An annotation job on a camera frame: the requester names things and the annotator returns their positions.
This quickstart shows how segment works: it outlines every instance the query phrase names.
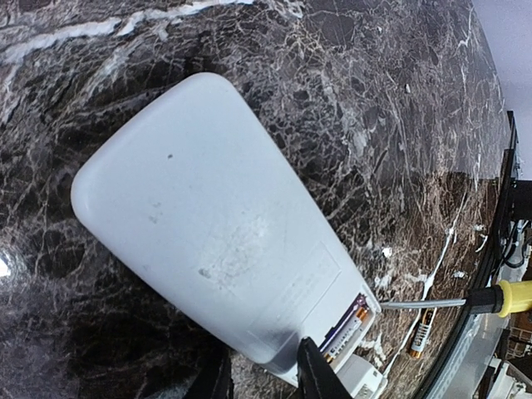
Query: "yellow screwdriver handle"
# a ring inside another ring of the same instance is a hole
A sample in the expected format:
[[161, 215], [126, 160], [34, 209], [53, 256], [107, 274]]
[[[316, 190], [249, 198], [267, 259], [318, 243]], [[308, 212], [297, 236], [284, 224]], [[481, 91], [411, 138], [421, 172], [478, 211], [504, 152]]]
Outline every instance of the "yellow screwdriver handle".
[[510, 313], [526, 312], [532, 310], [532, 281], [509, 283], [500, 280], [497, 283], [502, 288], [502, 309], [497, 313], [505, 318]]

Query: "white wall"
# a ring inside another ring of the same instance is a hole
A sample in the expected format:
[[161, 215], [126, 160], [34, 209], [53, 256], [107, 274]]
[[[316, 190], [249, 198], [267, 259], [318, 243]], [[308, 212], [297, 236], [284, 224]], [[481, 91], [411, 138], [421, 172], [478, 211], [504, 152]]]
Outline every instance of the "white wall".
[[515, 112], [523, 178], [532, 180], [532, 1], [473, 0], [505, 95]]

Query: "battery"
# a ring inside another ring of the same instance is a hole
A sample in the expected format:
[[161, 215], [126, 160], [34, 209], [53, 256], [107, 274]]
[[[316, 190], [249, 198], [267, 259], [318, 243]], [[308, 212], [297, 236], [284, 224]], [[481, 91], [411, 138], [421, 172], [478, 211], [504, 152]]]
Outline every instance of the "battery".
[[366, 316], [367, 309], [364, 307], [360, 307], [357, 311], [352, 312], [351, 317], [344, 322], [344, 324], [338, 329], [334, 338], [331, 339], [329, 344], [324, 348], [325, 354], [323, 356], [325, 357], [325, 360], [327, 360], [327, 363], [331, 363], [343, 350], [346, 343], [362, 326]]
[[436, 314], [436, 308], [425, 309], [421, 320], [417, 326], [416, 335], [414, 336], [414, 341], [410, 346], [410, 356], [415, 359], [421, 358], [421, 354], [425, 349], [429, 333], [431, 332], [432, 322], [434, 321], [434, 315]]

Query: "dark marble surface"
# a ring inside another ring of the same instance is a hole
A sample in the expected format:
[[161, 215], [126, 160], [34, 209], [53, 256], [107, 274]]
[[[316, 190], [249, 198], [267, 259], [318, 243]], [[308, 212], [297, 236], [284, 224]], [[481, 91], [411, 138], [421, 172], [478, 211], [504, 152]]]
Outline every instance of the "dark marble surface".
[[[84, 161], [198, 71], [237, 87], [376, 295], [461, 294], [481, 256], [509, 141], [469, 1], [18, 0], [0, 3], [0, 397], [181, 397], [213, 338], [76, 221]], [[358, 351], [414, 392], [415, 312]], [[234, 355], [239, 398], [292, 388]]]

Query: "metal rod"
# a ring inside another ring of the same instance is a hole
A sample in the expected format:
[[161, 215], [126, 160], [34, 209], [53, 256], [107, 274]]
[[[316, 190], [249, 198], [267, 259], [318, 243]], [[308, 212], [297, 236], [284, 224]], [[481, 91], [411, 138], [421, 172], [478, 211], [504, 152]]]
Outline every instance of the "metal rod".
[[453, 308], [464, 306], [466, 300], [459, 299], [437, 299], [433, 301], [415, 301], [415, 302], [383, 302], [383, 309], [426, 309], [426, 308]]

